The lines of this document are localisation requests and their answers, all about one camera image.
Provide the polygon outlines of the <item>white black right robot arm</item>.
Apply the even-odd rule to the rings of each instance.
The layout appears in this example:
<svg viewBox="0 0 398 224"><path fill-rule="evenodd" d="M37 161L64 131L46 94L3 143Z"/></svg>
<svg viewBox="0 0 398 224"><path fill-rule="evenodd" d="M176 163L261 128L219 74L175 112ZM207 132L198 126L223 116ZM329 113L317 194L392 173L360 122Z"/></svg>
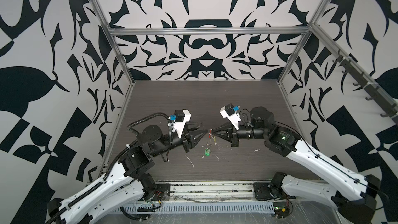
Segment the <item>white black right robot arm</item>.
<svg viewBox="0 0 398 224"><path fill-rule="evenodd" d="M220 114L228 122L212 134L232 147L238 147L240 140L263 140L270 151L306 167L324 181L317 183L277 172L269 183L254 185L258 201L299 197L327 205L353 224L371 223L381 185L377 177L358 174L322 154L292 128L277 122L266 108L255 107L249 113L249 121L242 123L238 106L223 106Z"/></svg>

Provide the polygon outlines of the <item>green circuit board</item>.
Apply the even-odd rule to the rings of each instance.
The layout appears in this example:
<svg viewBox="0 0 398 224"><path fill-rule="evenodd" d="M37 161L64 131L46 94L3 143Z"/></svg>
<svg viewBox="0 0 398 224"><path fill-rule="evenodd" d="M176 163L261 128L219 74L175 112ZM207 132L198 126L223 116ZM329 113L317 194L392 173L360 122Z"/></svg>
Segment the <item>green circuit board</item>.
<svg viewBox="0 0 398 224"><path fill-rule="evenodd" d="M285 219L293 213L293 205L290 201L274 202L274 217L277 219Z"/></svg>

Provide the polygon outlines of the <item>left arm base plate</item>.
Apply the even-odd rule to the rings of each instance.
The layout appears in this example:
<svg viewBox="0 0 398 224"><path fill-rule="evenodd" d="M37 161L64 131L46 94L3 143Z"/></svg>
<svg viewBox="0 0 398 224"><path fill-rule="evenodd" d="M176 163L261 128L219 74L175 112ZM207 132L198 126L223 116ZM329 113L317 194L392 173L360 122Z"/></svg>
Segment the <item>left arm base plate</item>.
<svg viewBox="0 0 398 224"><path fill-rule="evenodd" d="M170 196L170 190L169 183L143 185L143 189L138 191L142 196L133 201L163 200Z"/></svg>

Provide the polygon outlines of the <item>aluminium frame corner post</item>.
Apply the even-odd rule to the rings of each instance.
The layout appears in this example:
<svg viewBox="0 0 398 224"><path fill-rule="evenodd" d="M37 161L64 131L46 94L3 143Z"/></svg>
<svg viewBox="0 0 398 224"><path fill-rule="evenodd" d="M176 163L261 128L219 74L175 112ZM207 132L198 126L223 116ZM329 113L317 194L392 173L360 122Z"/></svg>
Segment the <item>aluminium frame corner post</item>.
<svg viewBox="0 0 398 224"><path fill-rule="evenodd" d="M110 33L109 24L106 20L105 14L102 11L99 1L98 0L88 0L88 1L93 7L93 11L100 23L100 26L102 27L102 30L106 36L107 41L109 42L112 50L116 54L116 58L117 58L119 64L121 65L122 71L126 75L130 85L133 86L135 84L135 80L134 80L133 76L131 75L129 68L127 67L125 58L124 58L123 54L121 53L114 37Z"/></svg>

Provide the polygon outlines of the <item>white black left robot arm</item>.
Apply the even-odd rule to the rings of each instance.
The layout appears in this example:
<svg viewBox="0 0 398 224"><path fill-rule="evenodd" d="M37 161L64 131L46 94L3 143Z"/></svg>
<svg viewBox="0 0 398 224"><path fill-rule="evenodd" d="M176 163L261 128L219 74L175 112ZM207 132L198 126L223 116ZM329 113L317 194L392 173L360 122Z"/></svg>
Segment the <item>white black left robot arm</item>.
<svg viewBox="0 0 398 224"><path fill-rule="evenodd" d="M151 200L157 189L148 173L154 166L153 158L179 146L189 152L207 134L200 126L197 122L188 123L181 135L166 135L157 125L147 126L102 176L69 198L51 200L47 223L94 224L127 203Z"/></svg>

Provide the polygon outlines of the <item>aluminium frame top crossbar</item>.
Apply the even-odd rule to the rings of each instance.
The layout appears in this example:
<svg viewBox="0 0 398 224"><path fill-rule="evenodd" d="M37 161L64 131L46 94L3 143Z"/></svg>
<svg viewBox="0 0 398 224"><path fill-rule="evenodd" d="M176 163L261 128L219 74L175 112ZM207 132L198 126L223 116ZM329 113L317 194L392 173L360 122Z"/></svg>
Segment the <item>aluminium frame top crossbar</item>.
<svg viewBox="0 0 398 224"><path fill-rule="evenodd" d="M218 35L218 34L303 34L308 27L236 27L236 28L109 28L112 36L130 35Z"/></svg>

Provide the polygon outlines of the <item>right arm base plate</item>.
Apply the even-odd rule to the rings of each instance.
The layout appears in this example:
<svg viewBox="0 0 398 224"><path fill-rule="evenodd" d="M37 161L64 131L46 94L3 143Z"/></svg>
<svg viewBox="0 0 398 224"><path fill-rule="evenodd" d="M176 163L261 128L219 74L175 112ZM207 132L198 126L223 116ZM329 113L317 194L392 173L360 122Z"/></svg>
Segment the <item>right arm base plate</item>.
<svg viewBox="0 0 398 224"><path fill-rule="evenodd" d="M296 199L282 190L282 183L253 183L255 198L258 201Z"/></svg>

